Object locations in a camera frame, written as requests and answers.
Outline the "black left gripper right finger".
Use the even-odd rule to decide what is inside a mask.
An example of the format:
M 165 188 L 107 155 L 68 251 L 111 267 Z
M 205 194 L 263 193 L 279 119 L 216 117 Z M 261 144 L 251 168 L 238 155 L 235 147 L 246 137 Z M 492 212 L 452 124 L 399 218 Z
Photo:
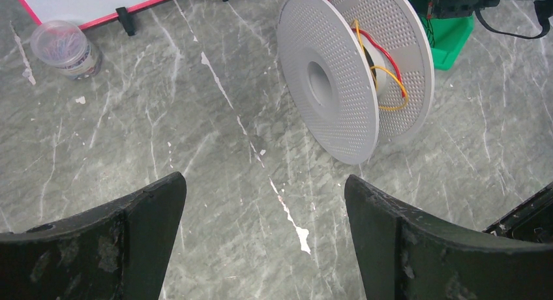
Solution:
M 344 197 L 367 299 L 552 298 L 552 244 L 464 228 L 355 175 Z

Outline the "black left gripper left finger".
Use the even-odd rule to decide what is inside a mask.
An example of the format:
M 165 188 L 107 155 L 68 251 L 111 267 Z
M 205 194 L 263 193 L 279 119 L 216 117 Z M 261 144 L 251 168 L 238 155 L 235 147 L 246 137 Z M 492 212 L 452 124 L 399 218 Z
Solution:
M 2 299 L 158 299 L 185 207 L 173 172 L 77 215 L 1 234 Z

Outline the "white perforated cable spool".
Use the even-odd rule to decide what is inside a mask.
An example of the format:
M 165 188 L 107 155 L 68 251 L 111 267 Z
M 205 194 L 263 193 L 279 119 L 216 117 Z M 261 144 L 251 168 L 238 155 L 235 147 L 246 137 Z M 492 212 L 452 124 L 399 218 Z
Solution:
M 408 0 L 285 0 L 276 37 L 293 101 L 332 157 L 360 164 L 423 127 L 434 65 Z

